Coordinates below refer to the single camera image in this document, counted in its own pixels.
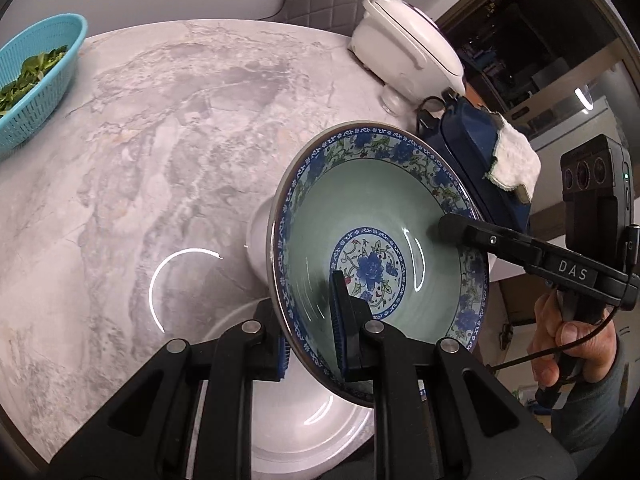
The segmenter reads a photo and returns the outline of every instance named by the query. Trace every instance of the round table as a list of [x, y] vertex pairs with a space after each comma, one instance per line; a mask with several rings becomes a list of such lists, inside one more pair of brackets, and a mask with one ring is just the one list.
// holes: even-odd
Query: round table
[[[309, 139], [407, 126], [348, 41], [194, 20], [84, 42], [60, 106], [0, 163], [0, 404], [46, 460], [169, 339], [268, 294], [246, 223]], [[222, 259], [171, 260], [152, 313], [154, 271], [185, 248]]]

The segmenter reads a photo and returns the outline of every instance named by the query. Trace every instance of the bowl rim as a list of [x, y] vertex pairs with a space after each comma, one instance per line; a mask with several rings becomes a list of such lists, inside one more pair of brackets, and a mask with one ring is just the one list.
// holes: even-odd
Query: bowl rim
[[80, 46], [82, 45], [82, 42], [84, 41], [84, 38], [86, 37], [88, 23], [86, 18], [81, 14], [75, 14], [72, 12], [56, 14], [55, 16], [49, 16], [48, 18], [44, 18], [44, 20], [40, 20], [39, 22], [33, 23], [33, 25], [30, 25], [29, 27], [25, 28], [23, 31], [16, 34], [2, 48], [0, 48], [0, 59], [2, 59], [2, 54], [4, 54], [5, 51], [8, 50], [13, 43], [15, 43], [15, 41], [18, 41], [20, 37], [27, 34], [30, 30], [40, 27], [43, 23], [55, 21], [60, 19], [61, 17], [72, 18], [74, 20], [77, 20], [80, 23], [81, 28], [80, 28], [80, 33], [78, 34], [78, 37], [68, 48], [68, 50], [66, 51], [66, 54], [62, 57], [60, 62], [56, 63], [56, 65], [51, 70], [49, 70], [49, 72], [47, 72], [47, 75], [42, 78], [42, 81], [39, 81], [36, 84], [36, 86], [34, 86], [31, 90], [29, 90], [29, 92], [24, 96], [24, 98], [21, 99], [17, 105], [11, 108], [11, 110], [9, 110], [9, 113], [4, 115], [3, 117], [0, 117], [0, 130], [7, 123], [9, 123], [18, 113], [20, 113], [23, 110], [23, 108], [33, 99], [33, 97], [37, 95], [40, 92], [40, 90], [43, 89], [49, 82], [51, 82], [53, 78], [55, 78], [55, 76], [57, 76], [58, 73], [63, 69], [63, 67], [68, 65], [71, 62], [71, 60], [76, 56], [76, 54], [78, 53], [78, 50], [80, 49]]
[[[289, 345], [293, 349], [296, 354], [298, 360], [303, 364], [306, 370], [309, 371], [319, 381], [325, 388], [334, 394], [342, 397], [343, 399], [347, 399], [354, 404], [358, 404], [360, 406], [364, 406], [366, 408], [373, 408], [373, 403], [367, 401], [366, 399], [356, 397], [350, 394], [348, 391], [343, 390], [338, 387], [338, 384], [331, 380], [329, 376], [319, 372], [319, 367], [313, 362], [311, 357], [306, 353], [302, 343], [294, 336], [294, 326], [292, 325], [291, 320], [287, 316], [284, 310], [284, 298], [281, 296], [278, 287], [276, 286], [276, 250], [277, 250], [277, 236], [276, 236], [276, 218], [278, 217], [278, 212], [282, 210], [282, 206], [284, 205], [284, 201], [286, 198], [285, 191], [289, 189], [290, 184], [293, 181], [293, 177], [296, 174], [299, 165], [308, 157], [311, 156], [316, 147], [321, 144], [324, 140], [329, 137], [337, 134], [340, 131], [349, 130], [353, 128], [388, 128], [389, 130], [401, 134], [405, 136], [407, 139], [416, 142], [418, 145], [422, 146], [428, 152], [433, 153], [434, 156], [442, 163], [444, 169], [449, 171], [457, 179], [457, 184], [460, 186], [464, 198], [467, 203], [470, 205], [471, 211], [474, 213], [477, 219], [483, 220], [482, 213], [478, 209], [478, 206], [471, 199], [468, 191], [465, 186], [462, 184], [460, 177], [451, 169], [450, 165], [442, 158], [442, 156], [434, 150], [428, 143], [424, 142], [419, 137], [414, 134], [409, 133], [408, 131], [403, 130], [397, 126], [393, 126], [392, 124], [382, 123], [377, 121], [347, 121], [345, 123], [336, 124], [335, 126], [330, 126], [329, 128], [324, 129], [311, 140], [309, 140], [303, 147], [300, 149], [298, 154], [293, 158], [293, 160], [287, 166], [282, 178], [280, 179], [280, 183], [278, 184], [278, 188], [273, 197], [273, 203], [271, 203], [271, 211], [269, 214], [269, 224], [267, 229], [267, 254], [268, 254], [268, 269], [267, 275], [269, 279], [269, 294], [271, 296], [271, 302], [274, 303], [274, 311], [276, 313], [276, 317], [280, 322], [280, 327], [284, 332], [285, 338], [289, 342]], [[486, 274], [486, 283], [485, 287], [488, 288], [489, 282], [489, 273]], [[482, 323], [482, 318], [484, 317], [484, 308], [482, 309], [482, 316], [479, 318], [478, 323]]]

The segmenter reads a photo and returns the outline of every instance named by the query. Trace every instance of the white rice cooker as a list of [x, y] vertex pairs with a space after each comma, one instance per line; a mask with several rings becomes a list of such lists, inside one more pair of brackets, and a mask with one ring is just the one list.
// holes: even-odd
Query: white rice cooker
[[435, 23], [402, 0], [364, 0], [350, 49], [386, 83], [382, 101], [399, 115], [451, 88], [465, 94], [458, 55]]

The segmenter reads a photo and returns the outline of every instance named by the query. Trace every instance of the spinach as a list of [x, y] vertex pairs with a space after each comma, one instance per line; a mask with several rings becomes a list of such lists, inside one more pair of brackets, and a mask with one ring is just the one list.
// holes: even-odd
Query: spinach
[[41, 52], [24, 60], [20, 75], [0, 90], [0, 117], [6, 115], [16, 103], [28, 94], [47, 75], [66, 53], [66, 45], [55, 48], [48, 54]]

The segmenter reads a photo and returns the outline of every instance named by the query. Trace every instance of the human hand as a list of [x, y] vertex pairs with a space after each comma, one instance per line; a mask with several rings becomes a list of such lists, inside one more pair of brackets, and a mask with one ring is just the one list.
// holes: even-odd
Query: human hand
[[[529, 354], [572, 343], [595, 329], [595, 326], [580, 321], [563, 323], [555, 290], [538, 298], [535, 312], [536, 333], [527, 348]], [[604, 318], [608, 315], [609, 313], [605, 310]], [[575, 348], [565, 350], [564, 353], [584, 359], [582, 368], [584, 380], [588, 383], [597, 383], [603, 380], [613, 365], [618, 349], [617, 344], [616, 329], [611, 321], [596, 337]], [[533, 377], [541, 386], [553, 386], [560, 376], [553, 354], [533, 359], [531, 368]]]

